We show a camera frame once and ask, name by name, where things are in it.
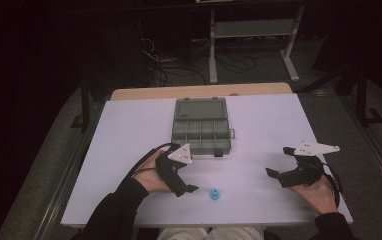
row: person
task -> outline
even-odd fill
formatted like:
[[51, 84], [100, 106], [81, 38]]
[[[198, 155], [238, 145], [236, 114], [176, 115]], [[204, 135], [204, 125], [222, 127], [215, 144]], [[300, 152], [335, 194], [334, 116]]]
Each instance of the person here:
[[[163, 150], [156, 151], [150, 156], [139, 169], [153, 169], [140, 171], [133, 175], [130, 179], [125, 179], [115, 192], [108, 194], [96, 207], [92, 213], [84, 230], [75, 236], [74, 239], [83, 240], [115, 240], [115, 239], [131, 239], [133, 234], [133, 225], [137, 209], [143, 199], [152, 192], [170, 191], [169, 187], [159, 178], [154, 168], [156, 167], [156, 158], [163, 153]], [[319, 230], [320, 239], [327, 240], [351, 240], [356, 239], [350, 227], [342, 214], [338, 212], [334, 201], [334, 193], [330, 182], [325, 176], [311, 186], [294, 186], [291, 191], [302, 197], [318, 214], [315, 219], [316, 226]], [[220, 228], [224, 230], [224, 235], [235, 232], [242, 236], [241, 239], [263, 239], [262, 230], [254, 228]], [[161, 232], [160, 237], [171, 237], [172, 234], [200, 234], [202, 238], [216, 233], [216, 229], [207, 234], [207, 229], [199, 228], [183, 228], [183, 229], [166, 229]]]

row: white table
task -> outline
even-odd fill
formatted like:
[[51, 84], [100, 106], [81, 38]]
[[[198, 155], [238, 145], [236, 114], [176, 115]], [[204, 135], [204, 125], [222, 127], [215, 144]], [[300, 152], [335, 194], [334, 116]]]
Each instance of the white table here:
[[[177, 198], [154, 193], [138, 208], [137, 227], [291, 225], [313, 222], [316, 213], [278, 180], [266, 175], [296, 168], [283, 147], [316, 142], [295, 94], [225, 96], [230, 128], [229, 155], [194, 156], [179, 170], [186, 184], [200, 188]], [[176, 98], [109, 101], [102, 113], [61, 223], [83, 227], [98, 203], [151, 148], [169, 142]], [[221, 197], [212, 200], [212, 188]], [[343, 199], [339, 211], [353, 219]]]

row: forearm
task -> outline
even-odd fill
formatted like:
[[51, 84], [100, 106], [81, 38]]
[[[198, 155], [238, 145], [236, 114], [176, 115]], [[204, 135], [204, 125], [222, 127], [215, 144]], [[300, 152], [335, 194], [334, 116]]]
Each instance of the forearm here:
[[353, 240], [356, 239], [345, 217], [340, 213], [326, 213], [315, 219], [316, 226], [322, 239]]
[[131, 178], [107, 195], [94, 210], [81, 239], [131, 239], [137, 209], [147, 190]]

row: small blue cap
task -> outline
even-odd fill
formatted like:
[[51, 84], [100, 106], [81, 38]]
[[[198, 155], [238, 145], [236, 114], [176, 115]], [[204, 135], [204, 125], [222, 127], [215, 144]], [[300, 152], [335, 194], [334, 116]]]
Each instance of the small blue cap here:
[[220, 197], [219, 189], [213, 188], [210, 192], [210, 198], [213, 200], [218, 200]]

